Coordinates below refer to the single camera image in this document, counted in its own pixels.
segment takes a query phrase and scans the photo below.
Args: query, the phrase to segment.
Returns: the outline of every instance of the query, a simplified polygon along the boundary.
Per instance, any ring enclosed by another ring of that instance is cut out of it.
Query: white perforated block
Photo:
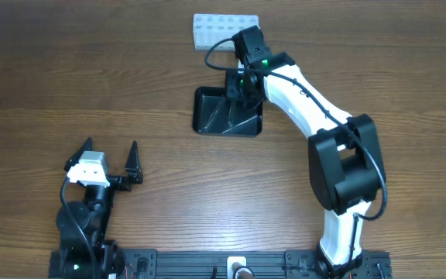
[[[259,26],[257,15],[195,14],[192,25],[196,50],[209,50],[220,40],[230,38],[240,30]],[[233,42],[226,42],[214,50],[234,50]]]

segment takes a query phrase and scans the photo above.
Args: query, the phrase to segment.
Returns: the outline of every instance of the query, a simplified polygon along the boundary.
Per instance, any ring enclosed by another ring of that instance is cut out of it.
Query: table
[[[256,138],[191,128],[194,90],[225,78],[194,51],[197,12],[258,15],[274,52],[375,120],[389,207],[362,246],[391,252],[395,277],[446,277],[446,1],[333,0],[0,1],[0,277],[47,276],[64,162],[89,136],[114,174],[139,142],[145,182],[108,231],[122,247],[315,248],[323,208],[285,113],[266,103]]]

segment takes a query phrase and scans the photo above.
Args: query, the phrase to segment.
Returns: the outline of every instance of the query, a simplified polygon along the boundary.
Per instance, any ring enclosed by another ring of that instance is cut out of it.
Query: wooden table
[[[47,276],[63,165],[89,136],[115,174],[139,142],[145,182],[108,232],[123,247],[315,248],[323,208],[285,113],[266,103],[256,138],[192,130],[194,90],[224,80],[194,51],[196,12],[257,14],[274,52],[374,118],[389,207],[362,246],[391,252],[395,277],[446,277],[446,1],[324,0],[0,1],[0,277]]]

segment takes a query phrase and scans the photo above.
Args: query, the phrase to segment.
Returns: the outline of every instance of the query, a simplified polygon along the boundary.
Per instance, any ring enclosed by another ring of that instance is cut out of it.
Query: wooden surface
[[[196,12],[257,14],[274,52],[374,118],[389,207],[362,246],[391,252],[395,277],[446,277],[446,1],[324,0],[0,1],[0,276],[47,275],[63,164],[88,136],[116,174],[139,142],[145,182],[108,231],[123,247],[315,248],[323,208],[285,113],[266,103],[251,139],[192,131],[195,88],[224,81],[194,51]]]

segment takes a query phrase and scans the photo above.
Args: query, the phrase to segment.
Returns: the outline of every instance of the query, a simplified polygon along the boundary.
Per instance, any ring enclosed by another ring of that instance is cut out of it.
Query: black mounting base
[[[257,136],[262,130],[262,102],[247,109],[227,96],[226,88],[195,91],[194,131],[204,135]]]
[[[132,264],[134,279],[209,279],[213,267],[216,278],[226,278],[227,258],[244,256],[247,266],[258,279],[320,278],[315,270],[316,250],[287,250],[285,252],[158,252],[154,249],[125,249],[127,266]],[[376,267],[381,265],[386,278],[392,278],[389,254],[362,251],[362,265],[353,270],[355,279],[380,279]]]

